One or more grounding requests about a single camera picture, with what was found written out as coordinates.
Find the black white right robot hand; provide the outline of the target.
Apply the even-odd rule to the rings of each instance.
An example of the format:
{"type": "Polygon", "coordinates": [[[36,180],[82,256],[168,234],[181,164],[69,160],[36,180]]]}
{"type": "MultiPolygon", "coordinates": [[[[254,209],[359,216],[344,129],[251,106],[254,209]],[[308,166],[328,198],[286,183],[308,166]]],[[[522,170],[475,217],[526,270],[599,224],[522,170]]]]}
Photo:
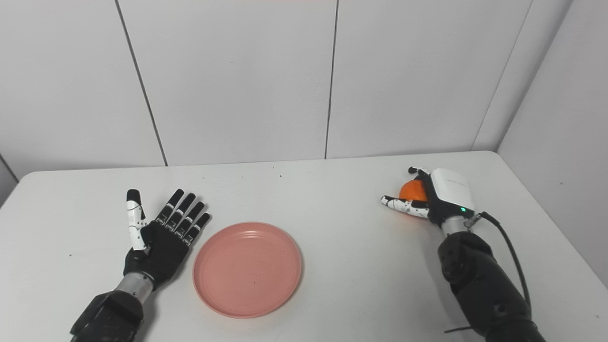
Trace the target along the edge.
{"type": "Polygon", "coordinates": [[[471,221],[475,204],[465,177],[446,168],[428,171],[409,167],[414,178],[401,187],[397,197],[382,196],[380,203],[409,216],[428,219],[442,227],[450,219],[471,221]]]}

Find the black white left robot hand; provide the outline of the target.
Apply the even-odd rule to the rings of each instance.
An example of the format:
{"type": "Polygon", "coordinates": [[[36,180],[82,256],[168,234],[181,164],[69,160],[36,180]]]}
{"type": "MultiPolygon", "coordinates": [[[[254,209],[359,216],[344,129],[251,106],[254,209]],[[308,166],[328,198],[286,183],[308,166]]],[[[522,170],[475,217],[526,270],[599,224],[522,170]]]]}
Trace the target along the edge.
{"type": "Polygon", "coordinates": [[[182,189],[177,189],[150,221],[146,221],[137,189],[127,191],[126,203],[131,249],[124,260],[123,275],[143,275],[156,290],[176,275],[211,215],[204,212],[206,205],[195,193],[182,189]]]}

